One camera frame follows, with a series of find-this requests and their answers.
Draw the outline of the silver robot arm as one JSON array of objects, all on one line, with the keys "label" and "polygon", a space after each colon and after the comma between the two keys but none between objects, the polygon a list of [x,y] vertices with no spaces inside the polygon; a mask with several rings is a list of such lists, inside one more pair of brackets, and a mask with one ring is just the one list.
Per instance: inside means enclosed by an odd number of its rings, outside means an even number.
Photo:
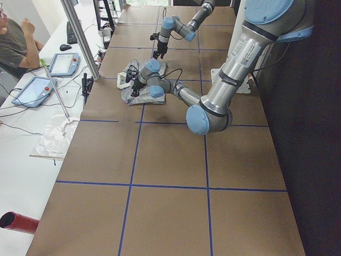
[{"label": "silver robot arm", "polygon": [[154,50],[152,57],[154,59],[158,59],[159,57],[163,59],[164,55],[167,53],[169,38],[173,31],[186,41],[191,42],[194,39],[199,26],[213,13],[214,8],[214,0],[201,1],[201,8],[187,25],[185,25],[176,15],[163,18],[160,32],[153,33],[150,36],[151,41],[157,40],[158,42],[157,49]]},{"label": "silver robot arm", "polygon": [[147,88],[153,98],[170,93],[188,105],[186,123],[198,135],[229,127],[232,113],[228,105],[246,76],[254,71],[267,45],[311,36],[315,1],[246,1],[242,33],[231,55],[215,75],[209,92],[200,96],[181,82],[169,81],[160,75],[160,60],[167,52],[172,32],[187,41],[193,40],[197,29],[214,8],[214,1],[202,1],[200,10],[187,24],[175,15],[164,18],[160,32],[150,37],[158,42],[152,59],[141,70],[129,69],[126,73],[126,82],[133,83],[133,97],[138,97],[140,90]]}]

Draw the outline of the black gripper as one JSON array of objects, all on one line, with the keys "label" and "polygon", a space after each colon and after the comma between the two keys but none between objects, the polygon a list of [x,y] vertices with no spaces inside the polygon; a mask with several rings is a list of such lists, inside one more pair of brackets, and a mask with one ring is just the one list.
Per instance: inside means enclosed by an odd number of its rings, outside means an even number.
[{"label": "black gripper", "polygon": [[153,52],[153,58],[158,59],[159,53],[160,53],[160,58],[163,59],[164,55],[167,53],[168,50],[168,37],[164,37],[161,32],[158,33],[153,33],[150,36],[150,40],[154,41],[157,40],[157,49],[154,50]]},{"label": "black gripper", "polygon": [[140,76],[140,72],[137,70],[133,70],[131,68],[128,68],[127,72],[126,72],[126,78],[125,78],[125,82],[129,83],[131,80],[134,81],[133,86],[132,86],[132,97],[135,97],[137,92],[140,91],[140,89],[144,88],[147,83],[144,80],[144,78],[142,76]]}]

